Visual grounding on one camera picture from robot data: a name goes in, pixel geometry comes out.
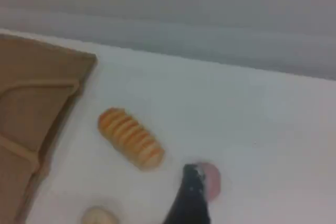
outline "gray wall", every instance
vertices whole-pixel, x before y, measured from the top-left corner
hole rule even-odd
[[[291,40],[292,35],[295,35],[296,39],[297,36],[299,36],[299,41],[295,41],[295,43],[297,43],[296,48],[291,51],[281,52],[280,55],[272,55],[271,51],[259,52],[259,50],[256,50],[252,52],[252,55],[266,53],[266,55],[259,56],[261,58],[261,64],[258,63],[257,65],[261,65],[262,68],[263,61],[268,61],[265,66],[277,66],[275,69],[280,68],[282,71],[289,71],[288,69],[291,67],[293,67],[293,69],[302,68],[299,72],[307,72],[307,74],[311,75],[314,75],[313,72],[310,72],[314,70],[315,65],[319,67],[319,69],[316,70],[318,72],[323,72],[325,70],[324,65],[326,65],[329,68],[332,66],[328,71],[336,72],[336,60],[334,60],[334,55],[336,55],[334,48],[336,42],[336,0],[0,0],[0,7],[5,7],[6,11],[19,8],[37,13],[47,12],[52,14],[62,12],[73,15],[73,17],[76,15],[95,18],[101,17],[104,20],[110,19],[112,22],[116,20],[121,20],[122,22],[129,20],[130,23],[127,24],[127,27],[132,27],[132,22],[134,21],[140,22],[141,24],[143,22],[152,22],[150,30],[137,29],[132,31],[128,29],[127,32],[132,41],[127,41],[125,36],[119,38],[118,35],[112,35],[112,38],[106,35],[96,35],[96,37],[93,36],[88,39],[101,42],[107,41],[110,44],[120,46],[125,45],[132,47],[132,45],[135,45],[134,47],[146,50],[153,49],[154,51],[186,56],[201,51],[202,54],[204,54],[201,58],[205,60],[207,60],[207,52],[209,52],[209,54],[215,54],[214,58],[216,58],[217,61],[220,61],[219,58],[225,59],[225,55],[230,54],[227,58],[239,58],[239,62],[242,62],[243,65],[244,62],[253,62],[255,56],[248,54],[243,55],[239,49],[229,52],[227,52],[225,48],[215,51],[208,51],[208,49],[198,50],[199,48],[197,47],[191,48],[193,47],[192,41],[184,43],[185,38],[183,38],[183,41],[175,41],[176,43],[173,44],[171,43],[171,41],[174,40],[173,35],[169,38],[162,37],[163,39],[159,44],[155,44],[153,42],[155,40],[152,38],[157,37],[157,31],[160,31],[160,34],[167,34],[164,30],[166,28],[163,27],[162,24],[173,24],[174,26],[180,24],[181,26],[196,28],[204,27],[207,31],[212,28],[226,29],[222,31],[222,33],[225,34],[230,33],[231,30],[227,30],[228,28],[233,28],[239,29],[239,31],[245,31],[246,33],[243,32],[243,37],[248,37],[249,34],[253,33],[253,39],[258,37],[260,32],[268,32],[272,33],[271,37],[274,35],[281,37],[280,40],[276,40],[279,48],[281,48],[282,44],[285,44],[284,47],[287,47],[287,41]],[[56,34],[63,35],[60,29],[62,24],[53,24],[53,22],[56,22],[54,19],[52,22],[49,22],[50,25],[54,25],[54,27],[43,27],[39,30],[37,28],[40,24],[36,21],[36,16],[34,16],[35,21],[25,19],[26,24],[23,26],[16,26],[15,22],[17,22],[17,20],[10,17],[13,15],[5,13],[4,9],[2,9],[2,12],[0,10],[0,16],[2,16],[2,19],[0,18],[0,26],[6,28],[36,32],[42,31],[43,33],[50,34],[55,34],[55,30],[58,29]],[[18,21],[22,21],[23,18],[26,18],[26,16],[21,16],[18,18]],[[96,34],[99,33],[99,27],[96,27],[93,23],[90,26],[91,30],[96,30]],[[64,31],[64,35],[80,38],[78,35],[82,33],[82,31],[76,31],[76,29],[75,27],[72,29],[73,36],[67,31]],[[105,31],[105,33],[115,33],[113,26],[111,29],[109,32]],[[137,39],[131,35],[133,32],[141,33],[142,31],[145,34],[144,36],[148,37],[148,40],[142,39],[137,41]],[[169,30],[170,33],[174,33],[175,31],[178,30]],[[217,32],[212,34],[212,36],[218,40]],[[235,39],[237,35],[232,33],[232,36],[232,39]],[[313,38],[305,40],[305,36],[313,36]],[[246,39],[238,41],[239,45],[244,46],[245,40]],[[300,44],[308,44],[311,40],[318,44],[317,47],[321,50],[320,52],[316,50],[315,47],[314,53],[320,54],[321,56],[320,59],[317,59],[315,55],[307,56],[308,63],[305,63],[305,59],[302,55],[306,54],[307,51],[309,52],[310,49],[300,51]],[[178,46],[182,43],[184,43],[183,48],[179,48]],[[325,43],[328,44],[328,47],[332,44],[332,49],[322,48]],[[300,55],[300,58],[292,61],[291,59],[297,55]]]

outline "golden bread roll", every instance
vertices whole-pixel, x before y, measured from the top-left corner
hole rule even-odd
[[[82,224],[119,224],[119,221],[113,213],[101,207],[92,207],[84,213]]]
[[[98,128],[114,148],[139,169],[160,165],[164,150],[155,137],[124,109],[110,108],[99,116]]]

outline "white surface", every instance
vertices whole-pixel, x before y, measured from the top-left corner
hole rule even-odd
[[[79,223],[100,204],[123,224],[160,224],[181,168],[198,157],[223,179],[213,224],[336,220],[336,82],[55,38],[99,64],[62,132],[28,224]],[[100,136],[98,115],[122,106],[167,157],[142,173]]]

